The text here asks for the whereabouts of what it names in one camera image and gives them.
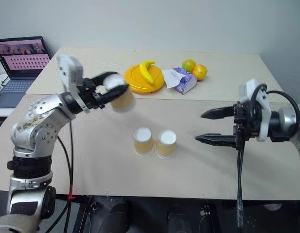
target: yellow paper cup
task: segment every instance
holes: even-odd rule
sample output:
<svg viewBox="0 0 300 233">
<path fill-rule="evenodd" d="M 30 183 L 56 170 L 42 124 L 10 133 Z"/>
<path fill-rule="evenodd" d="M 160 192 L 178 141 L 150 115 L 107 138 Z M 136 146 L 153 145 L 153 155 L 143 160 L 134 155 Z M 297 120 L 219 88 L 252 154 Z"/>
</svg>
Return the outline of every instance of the yellow paper cup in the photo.
<svg viewBox="0 0 300 233">
<path fill-rule="evenodd" d="M 124 78 L 119 74 L 111 74 L 103 81 L 103 85 L 107 91 L 119 86 L 125 85 L 126 82 Z M 122 94 L 120 97 L 111 101 L 111 106 L 116 112 L 127 112 L 134 106 L 134 95 L 132 94 L 130 89 Z"/>
<path fill-rule="evenodd" d="M 154 150 L 154 141 L 148 128 L 139 128 L 134 135 L 134 151 L 137 155 L 148 156 Z"/>
<path fill-rule="evenodd" d="M 164 130 L 160 132 L 159 139 L 156 144 L 156 154 L 161 159 L 171 159 L 176 153 L 176 140 L 175 132 L 171 130 Z"/>
</svg>

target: banana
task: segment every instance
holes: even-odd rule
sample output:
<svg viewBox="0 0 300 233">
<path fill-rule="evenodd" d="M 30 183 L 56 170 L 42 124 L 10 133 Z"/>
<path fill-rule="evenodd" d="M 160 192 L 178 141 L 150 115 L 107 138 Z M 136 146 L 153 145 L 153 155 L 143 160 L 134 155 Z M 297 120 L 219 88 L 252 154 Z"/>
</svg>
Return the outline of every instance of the banana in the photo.
<svg viewBox="0 0 300 233">
<path fill-rule="evenodd" d="M 150 74 L 150 72 L 148 71 L 148 68 L 154 63 L 155 63 L 155 61 L 152 61 L 152 62 L 144 61 L 144 62 L 141 62 L 139 65 L 141 75 L 143 76 L 144 80 L 148 84 L 154 84 L 154 79 L 153 79 L 152 75 Z"/>
</svg>

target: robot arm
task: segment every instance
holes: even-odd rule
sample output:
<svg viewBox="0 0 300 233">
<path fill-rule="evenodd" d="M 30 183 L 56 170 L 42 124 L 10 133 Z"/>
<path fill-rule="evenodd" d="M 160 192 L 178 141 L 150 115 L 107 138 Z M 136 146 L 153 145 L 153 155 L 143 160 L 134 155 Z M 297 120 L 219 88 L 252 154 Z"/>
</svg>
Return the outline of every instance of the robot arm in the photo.
<svg viewBox="0 0 300 233">
<path fill-rule="evenodd" d="M 280 91 L 266 92 L 265 84 L 258 84 L 252 79 L 239 88 L 239 102 L 231 107 L 211 109 L 202 118 L 220 119 L 234 117 L 233 135 L 207 133 L 196 137 L 196 140 L 213 146 L 230 146 L 240 150 L 245 141 L 256 137 L 265 141 L 270 137 L 272 142 L 291 141 L 300 155 L 300 105 L 288 97 L 293 107 L 282 107 L 271 111 L 268 93 L 287 94 Z"/>
<path fill-rule="evenodd" d="M 106 72 L 93 79 L 83 79 L 83 68 L 73 57 L 58 55 L 59 75 L 65 93 L 51 95 L 32 104 L 25 120 L 12 128 L 14 156 L 7 167 L 10 177 L 7 214 L 0 217 L 0 231 L 36 232 L 41 220 L 54 212 L 55 188 L 52 181 L 52 152 L 62 127 L 75 115 L 90 109 L 104 108 L 120 97 L 128 85 L 116 85 L 105 94 L 96 93 L 96 86 L 123 77 Z"/>
</svg>

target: table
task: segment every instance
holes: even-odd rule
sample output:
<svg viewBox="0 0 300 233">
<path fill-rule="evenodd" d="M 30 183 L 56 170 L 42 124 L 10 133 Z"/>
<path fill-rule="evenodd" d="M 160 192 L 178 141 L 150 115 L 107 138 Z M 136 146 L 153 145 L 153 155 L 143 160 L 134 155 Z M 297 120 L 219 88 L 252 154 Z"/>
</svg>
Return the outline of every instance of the table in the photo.
<svg viewBox="0 0 300 233">
<path fill-rule="evenodd" d="M 2 81 L 7 78 L 7 74 L 0 75 L 0 90 L 3 88 Z M 7 117 L 13 112 L 14 108 L 0 108 L 0 117 Z"/>
<path fill-rule="evenodd" d="M 252 78 L 256 78 L 260 83 L 267 84 L 269 90 L 281 90 L 281 87 L 263 63 L 260 55 L 257 54 L 62 47 L 27 90 L 27 94 L 63 92 L 61 81 L 58 78 L 56 63 L 56 55 L 58 53 L 75 56 L 84 67 L 84 77 L 90 78 L 105 71 L 117 71 L 124 75 L 131 66 L 145 60 L 156 61 L 155 65 L 164 70 L 180 67 L 185 59 L 192 58 L 197 64 L 204 64 L 208 68 L 206 79 L 197 83 L 197 86 L 185 95 L 176 92 L 174 89 L 163 88 L 149 95 L 135 95 L 135 97 L 143 99 L 237 101 L 239 99 L 238 86 L 245 84 Z M 279 100 L 281 99 L 276 95 L 270 96 L 271 102 Z"/>
</svg>

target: white wall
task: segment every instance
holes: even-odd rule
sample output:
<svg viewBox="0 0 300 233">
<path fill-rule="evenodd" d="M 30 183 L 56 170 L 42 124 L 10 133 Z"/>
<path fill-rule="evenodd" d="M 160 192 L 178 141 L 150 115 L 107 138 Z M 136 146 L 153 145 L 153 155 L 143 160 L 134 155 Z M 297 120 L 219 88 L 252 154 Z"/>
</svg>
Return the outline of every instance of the white wall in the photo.
<svg viewBox="0 0 300 233">
<path fill-rule="evenodd" d="M 0 38 L 34 35 L 52 54 L 60 46 L 259 53 L 300 102 L 300 0 L 0 0 Z"/>
</svg>

